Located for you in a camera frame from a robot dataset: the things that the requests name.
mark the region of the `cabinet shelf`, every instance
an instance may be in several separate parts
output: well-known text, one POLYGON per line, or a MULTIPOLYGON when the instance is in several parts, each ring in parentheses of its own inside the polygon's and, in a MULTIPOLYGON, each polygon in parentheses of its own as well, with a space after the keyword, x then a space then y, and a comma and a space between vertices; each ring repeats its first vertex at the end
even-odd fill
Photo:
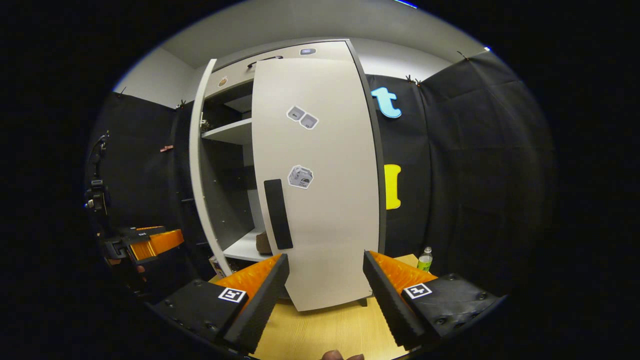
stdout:
POLYGON ((251 119, 244 119, 202 134, 203 139, 236 143, 238 145, 251 144, 251 119))
POLYGON ((260 255, 255 248, 255 237, 261 234, 264 230, 253 229, 240 240, 236 241, 233 245, 224 250, 224 254, 228 258, 249 260, 249 261, 262 261, 271 257, 271 255, 260 255))

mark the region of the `black door handle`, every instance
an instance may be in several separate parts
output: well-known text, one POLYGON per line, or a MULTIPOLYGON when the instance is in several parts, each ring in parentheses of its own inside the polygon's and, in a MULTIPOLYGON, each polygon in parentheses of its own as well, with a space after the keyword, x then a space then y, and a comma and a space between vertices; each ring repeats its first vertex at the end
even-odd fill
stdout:
POLYGON ((289 231, 289 221, 287 219, 287 209, 284 206, 281 180, 265 180, 264 196, 267 198, 267 208, 269 209, 269 218, 271 218, 271 228, 273 229, 276 246, 278 249, 293 248, 291 232, 289 231))
MULTIPOLYGON (((262 60, 269 60, 269 59, 282 59, 282 56, 276 55, 276 56, 272 56, 270 58, 266 58, 266 59, 262 59, 262 60)), ((252 62, 251 64, 247 65, 247 67, 253 67, 253 64, 257 63, 258 61, 252 62)))

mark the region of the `dice sticker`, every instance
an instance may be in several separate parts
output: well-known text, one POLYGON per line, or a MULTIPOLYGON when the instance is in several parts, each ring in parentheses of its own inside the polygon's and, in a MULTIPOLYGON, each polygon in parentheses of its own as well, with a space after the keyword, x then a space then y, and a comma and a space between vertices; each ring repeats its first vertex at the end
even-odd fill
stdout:
POLYGON ((313 130, 317 123, 318 119, 316 119, 309 113, 306 113, 302 120, 300 120, 300 125, 302 125, 307 130, 313 130))
POLYGON ((300 121, 302 119, 302 115, 305 114, 305 111, 297 106, 292 106, 289 111, 287 111, 287 117, 293 121, 300 121))
POLYGON ((429 289, 425 284, 418 284, 414 286, 410 286, 409 288, 404 289, 411 299, 416 299, 421 296, 429 295, 433 293, 431 289, 429 289))
POLYGON ((231 301, 231 302, 240 302, 244 294, 246 294, 246 291, 232 289, 232 288, 225 288, 222 291, 222 294, 218 296, 218 298, 226 301, 231 301))
POLYGON ((296 165, 289 172, 289 185, 301 189, 307 189, 314 180, 314 173, 311 169, 296 165))

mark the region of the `black fabric backdrop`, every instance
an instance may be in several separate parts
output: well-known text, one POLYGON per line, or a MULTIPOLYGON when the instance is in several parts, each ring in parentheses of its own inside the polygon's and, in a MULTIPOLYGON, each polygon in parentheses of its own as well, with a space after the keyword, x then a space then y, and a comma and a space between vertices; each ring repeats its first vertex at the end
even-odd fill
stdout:
MULTIPOLYGON (((109 219, 113 227, 179 227, 170 205, 169 161, 175 110, 139 99, 111 93, 95 123, 89 146, 109 130, 106 155, 100 174, 109 187, 109 219)), ((93 168, 86 172, 88 184, 93 168)))
POLYGON ((424 80, 431 148, 425 245, 435 275, 457 272, 496 295, 522 279, 550 227, 554 146, 533 96, 491 52, 424 80))
POLYGON ((387 210, 385 254, 391 257, 417 254, 424 242, 431 187, 422 96, 418 87, 405 79, 367 75, 367 82, 372 91, 386 87, 395 94, 397 99, 392 101, 393 105, 402 111, 398 118, 386 117, 380 111, 378 102, 374 101, 384 162, 401 168, 397 178, 401 204, 397 209, 387 210))
MULTIPOLYGON (((189 175, 188 134, 192 107, 193 102, 184 109, 175 110, 137 97, 119 97, 111 93, 96 121, 89 146, 109 130, 100 175, 111 196, 108 208, 111 225, 163 225, 167 230, 181 229, 185 239, 184 254, 199 277, 210 279, 214 275, 209 264, 211 250, 192 200, 189 175), (160 152, 166 145, 174 148, 160 152)), ((92 174, 93 167, 87 168, 86 184, 92 174)), ((149 281, 157 266, 186 266, 182 255, 172 258, 178 265, 170 261, 146 264, 149 281)), ((162 271, 160 276, 172 275, 162 271)), ((172 283, 167 279, 158 281, 165 282, 172 283)))

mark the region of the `cabinet door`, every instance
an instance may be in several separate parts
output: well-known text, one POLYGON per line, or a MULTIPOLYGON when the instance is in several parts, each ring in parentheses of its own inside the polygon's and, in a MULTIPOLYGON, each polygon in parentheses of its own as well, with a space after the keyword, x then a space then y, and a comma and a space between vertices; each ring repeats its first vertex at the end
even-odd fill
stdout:
POLYGON ((319 309, 371 295, 362 261, 365 250, 378 249, 379 179, 371 120, 355 64, 304 58, 259 61, 252 108, 260 206, 274 254, 289 256, 286 287, 296 309, 319 309), (293 106, 317 124, 307 129, 301 125, 305 119, 290 119, 293 106), (312 172, 306 188, 289 184, 296 165, 312 172), (278 240, 288 239, 274 238, 270 215, 282 225, 283 214, 269 214, 270 207, 278 206, 269 204, 265 194, 265 181, 273 190, 277 179, 291 235, 289 249, 282 244, 278 248, 278 240))

